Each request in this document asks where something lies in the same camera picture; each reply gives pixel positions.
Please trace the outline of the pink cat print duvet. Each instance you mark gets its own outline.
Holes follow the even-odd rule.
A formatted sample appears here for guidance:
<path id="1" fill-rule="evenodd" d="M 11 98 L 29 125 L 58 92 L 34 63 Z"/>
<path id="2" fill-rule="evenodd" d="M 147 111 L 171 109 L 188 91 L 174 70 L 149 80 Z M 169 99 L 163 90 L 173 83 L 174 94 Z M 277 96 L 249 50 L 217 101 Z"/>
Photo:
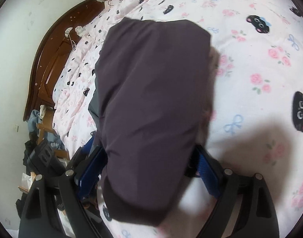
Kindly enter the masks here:
<path id="1" fill-rule="evenodd" d="M 279 235 L 303 214 L 303 18 L 291 0 L 109 0 L 82 29 L 55 85 L 53 128 L 70 155 L 90 139 L 93 72 L 108 30 L 124 17 L 185 19 L 220 54 L 208 152 L 239 174 L 260 173 Z"/>

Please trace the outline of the dark wooden headboard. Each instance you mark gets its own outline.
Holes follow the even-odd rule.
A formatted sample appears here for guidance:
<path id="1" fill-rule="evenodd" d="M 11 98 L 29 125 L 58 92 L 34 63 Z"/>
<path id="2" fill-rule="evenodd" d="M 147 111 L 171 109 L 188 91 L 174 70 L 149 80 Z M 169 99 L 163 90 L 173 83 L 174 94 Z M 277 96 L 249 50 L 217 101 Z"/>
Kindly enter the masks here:
<path id="1" fill-rule="evenodd" d="M 87 25 L 103 9 L 103 2 L 85 0 L 64 13 L 46 32 L 33 60 L 23 121 L 41 105 L 54 107 L 53 90 L 72 51 L 71 42 L 81 39 L 75 28 Z"/>

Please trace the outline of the wooden bedside chair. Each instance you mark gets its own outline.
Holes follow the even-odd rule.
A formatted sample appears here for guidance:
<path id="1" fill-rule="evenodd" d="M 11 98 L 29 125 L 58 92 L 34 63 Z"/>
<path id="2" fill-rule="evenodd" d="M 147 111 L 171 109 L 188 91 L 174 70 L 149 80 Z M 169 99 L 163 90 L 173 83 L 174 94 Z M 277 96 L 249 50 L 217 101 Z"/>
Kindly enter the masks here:
<path id="1" fill-rule="evenodd" d="M 23 158 L 26 173 L 22 174 L 22 183 L 18 186 L 18 189 L 25 194 L 28 194 L 32 182 L 36 177 L 35 170 L 32 170 L 28 165 L 28 158 L 36 145 L 41 143 L 43 139 L 49 141 L 51 147 L 54 149 L 55 155 L 59 159 L 69 160 L 69 153 L 65 150 L 65 145 L 53 128 L 53 117 L 54 111 L 42 105 L 40 110 L 32 110 L 27 120 L 29 141 L 25 143 Z"/>

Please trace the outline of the blue clothes on chair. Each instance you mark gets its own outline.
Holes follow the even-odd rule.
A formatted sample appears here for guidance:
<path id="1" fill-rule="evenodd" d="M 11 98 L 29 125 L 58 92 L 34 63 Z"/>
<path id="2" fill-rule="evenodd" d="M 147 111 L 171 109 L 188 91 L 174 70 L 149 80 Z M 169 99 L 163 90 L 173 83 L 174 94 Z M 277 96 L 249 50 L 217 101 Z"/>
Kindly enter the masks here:
<path id="1" fill-rule="evenodd" d="M 54 111 L 46 105 L 39 110 L 32 110 L 28 119 L 29 139 L 36 143 L 47 139 L 52 148 L 64 150 L 65 146 L 53 127 Z"/>

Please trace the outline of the grey garment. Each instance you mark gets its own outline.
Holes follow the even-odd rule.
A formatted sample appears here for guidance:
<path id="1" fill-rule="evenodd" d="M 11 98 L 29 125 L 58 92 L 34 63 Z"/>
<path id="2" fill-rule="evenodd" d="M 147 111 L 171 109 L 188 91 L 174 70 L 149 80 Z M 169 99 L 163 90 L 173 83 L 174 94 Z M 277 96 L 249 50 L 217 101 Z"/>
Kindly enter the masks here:
<path id="1" fill-rule="evenodd" d="M 109 29 L 89 111 L 113 220 L 157 226 L 170 210 L 205 111 L 210 39 L 188 20 L 124 18 Z"/>

